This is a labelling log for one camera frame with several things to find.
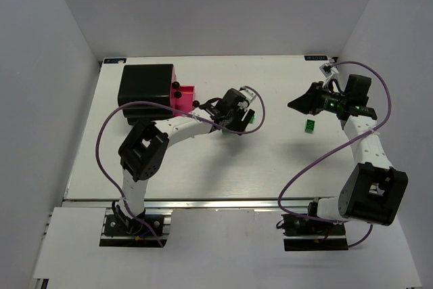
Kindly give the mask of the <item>green upturned lego brick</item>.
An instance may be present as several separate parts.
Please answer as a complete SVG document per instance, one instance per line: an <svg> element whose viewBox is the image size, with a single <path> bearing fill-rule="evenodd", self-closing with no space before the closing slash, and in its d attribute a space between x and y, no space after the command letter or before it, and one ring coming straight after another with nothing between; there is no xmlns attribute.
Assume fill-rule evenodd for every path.
<svg viewBox="0 0 433 289"><path fill-rule="evenodd" d="M304 131L306 133L313 133L315 130L315 121L311 119L307 119L304 126Z"/></svg>

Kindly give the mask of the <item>black pink drawer cabinet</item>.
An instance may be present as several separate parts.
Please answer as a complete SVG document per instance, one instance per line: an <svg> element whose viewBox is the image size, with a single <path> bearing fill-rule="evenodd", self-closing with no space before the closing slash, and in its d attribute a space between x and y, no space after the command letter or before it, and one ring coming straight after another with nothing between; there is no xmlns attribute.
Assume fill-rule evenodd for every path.
<svg viewBox="0 0 433 289"><path fill-rule="evenodd" d="M173 89L179 85L181 84L177 80L173 64L126 65L120 80L118 105L145 101L171 107ZM131 126L143 118L165 120L178 115L170 110L150 105L128 107L123 109L122 113Z"/></svg>

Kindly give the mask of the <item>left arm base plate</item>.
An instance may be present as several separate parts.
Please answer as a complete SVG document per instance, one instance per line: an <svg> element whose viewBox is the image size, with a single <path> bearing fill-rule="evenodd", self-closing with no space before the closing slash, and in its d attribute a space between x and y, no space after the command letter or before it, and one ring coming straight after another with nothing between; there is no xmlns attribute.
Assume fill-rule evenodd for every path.
<svg viewBox="0 0 433 289"><path fill-rule="evenodd" d="M129 219L113 202L106 212L99 239L100 247L110 248L163 248L168 240L170 217L168 215L138 215L148 225Z"/></svg>

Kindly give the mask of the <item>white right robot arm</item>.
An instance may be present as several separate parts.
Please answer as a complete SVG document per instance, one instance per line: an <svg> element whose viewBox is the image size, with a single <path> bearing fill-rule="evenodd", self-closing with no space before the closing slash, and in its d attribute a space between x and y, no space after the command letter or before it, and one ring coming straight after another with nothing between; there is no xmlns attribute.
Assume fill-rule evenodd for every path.
<svg viewBox="0 0 433 289"><path fill-rule="evenodd" d="M376 131L377 115L368 107L371 79L352 74L343 92L330 91L323 82L312 83L288 107L303 114L322 111L336 115L348 138L355 167L337 196L309 204L307 217L322 222L364 221L389 226L407 188L408 176L387 158Z"/></svg>

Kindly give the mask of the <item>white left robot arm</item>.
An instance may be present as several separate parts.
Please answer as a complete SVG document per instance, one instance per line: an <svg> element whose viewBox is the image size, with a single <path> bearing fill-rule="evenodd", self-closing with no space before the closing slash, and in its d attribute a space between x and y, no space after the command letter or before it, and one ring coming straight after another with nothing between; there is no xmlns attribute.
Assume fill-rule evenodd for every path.
<svg viewBox="0 0 433 289"><path fill-rule="evenodd" d="M118 150L122 198L113 206L113 213L127 234L142 232L147 183L158 172L166 151L176 143L221 129L244 134L254 117L249 106L257 98L250 87L231 88L222 98L214 97L203 104L194 101L193 110L187 114L135 123Z"/></svg>

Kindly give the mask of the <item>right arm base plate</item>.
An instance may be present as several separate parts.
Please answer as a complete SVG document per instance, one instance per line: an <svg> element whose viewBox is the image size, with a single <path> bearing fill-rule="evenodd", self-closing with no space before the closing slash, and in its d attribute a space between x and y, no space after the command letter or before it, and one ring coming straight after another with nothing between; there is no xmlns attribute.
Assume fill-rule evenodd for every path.
<svg viewBox="0 0 433 289"><path fill-rule="evenodd" d="M346 229L341 224L319 222L284 214L276 223L283 231L286 252L319 252L348 250Z"/></svg>

